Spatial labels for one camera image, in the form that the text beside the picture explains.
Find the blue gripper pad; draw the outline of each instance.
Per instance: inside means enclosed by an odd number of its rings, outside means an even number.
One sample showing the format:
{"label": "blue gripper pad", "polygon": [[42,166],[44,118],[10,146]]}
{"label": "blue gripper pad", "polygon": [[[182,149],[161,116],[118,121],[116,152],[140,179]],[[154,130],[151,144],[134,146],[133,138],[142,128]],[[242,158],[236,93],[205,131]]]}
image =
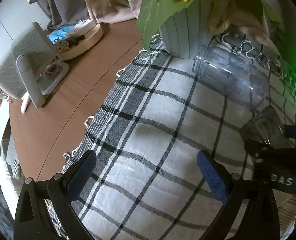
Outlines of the blue gripper pad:
{"label": "blue gripper pad", "polygon": [[205,151],[200,151],[197,155],[197,165],[203,174],[206,182],[208,183],[214,198],[221,201],[223,205],[226,204],[228,200],[228,190],[227,185],[224,180],[219,175],[216,168],[211,164],[208,158],[212,158],[211,155]]}
{"label": "blue gripper pad", "polygon": [[97,156],[94,151],[91,151],[89,156],[81,164],[77,172],[67,184],[66,199],[69,203],[75,201],[80,196],[81,191],[90,178],[94,167],[97,163]]}

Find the checkered tablecloth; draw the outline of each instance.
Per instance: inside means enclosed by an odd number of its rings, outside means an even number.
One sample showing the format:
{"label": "checkered tablecloth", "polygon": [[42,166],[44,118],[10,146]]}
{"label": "checkered tablecloth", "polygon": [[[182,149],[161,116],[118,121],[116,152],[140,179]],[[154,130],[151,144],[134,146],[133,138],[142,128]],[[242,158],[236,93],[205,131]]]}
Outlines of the checkered tablecloth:
{"label": "checkered tablecloth", "polygon": [[[230,173],[252,177],[239,130],[256,112],[200,83],[193,60],[168,54],[158,37],[151,46],[157,52],[152,64],[141,52],[126,68],[63,168],[87,149],[97,154],[91,177],[72,203],[96,239],[199,239],[221,208],[197,167],[202,149]],[[270,94],[259,111],[272,105],[282,121],[296,124],[295,96],[272,71],[266,73]],[[52,207],[50,214],[64,235]]]}

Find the vase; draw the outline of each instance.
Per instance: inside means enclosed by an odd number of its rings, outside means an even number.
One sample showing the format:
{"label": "vase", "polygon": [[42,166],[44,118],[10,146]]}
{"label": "vase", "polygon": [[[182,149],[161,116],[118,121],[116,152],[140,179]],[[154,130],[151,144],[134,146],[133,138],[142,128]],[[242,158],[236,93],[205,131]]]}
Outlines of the vase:
{"label": "vase", "polygon": [[[219,10],[216,18],[219,23],[229,0],[216,0]],[[165,50],[180,58],[195,58],[201,45],[209,45],[213,34],[209,30],[213,1],[193,0],[192,3],[173,16],[159,28]]]}

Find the wooden table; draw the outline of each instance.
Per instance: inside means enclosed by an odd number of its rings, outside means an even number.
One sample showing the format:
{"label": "wooden table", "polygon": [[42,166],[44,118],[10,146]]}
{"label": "wooden table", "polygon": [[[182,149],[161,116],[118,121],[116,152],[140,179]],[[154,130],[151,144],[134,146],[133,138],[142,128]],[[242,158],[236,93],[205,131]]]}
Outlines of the wooden table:
{"label": "wooden table", "polygon": [[104,25],[101,41],[69,62],[70,72],[41,109],[30,105],[21,114],[21,100],[10,105],[10,122],[24,176],[50,179],[61,172],[63,154],[83,140],[84,121],[95,115],[116,80],[116,72],[142,49],[140,35],[130,20]]}

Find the clear plastic jar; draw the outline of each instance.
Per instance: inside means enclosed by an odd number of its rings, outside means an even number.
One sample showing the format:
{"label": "clear plastic jar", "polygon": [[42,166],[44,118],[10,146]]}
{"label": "clear plastic jar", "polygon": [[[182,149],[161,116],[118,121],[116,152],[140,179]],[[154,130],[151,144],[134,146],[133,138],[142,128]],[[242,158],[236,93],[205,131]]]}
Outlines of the clear plastic jar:
{"label": "clear plastic jar", "polygon": [[200,80],[248,109],[256,109],[269,93],[267,76],[251,60],[219,47],[201,46],[192,71]]}

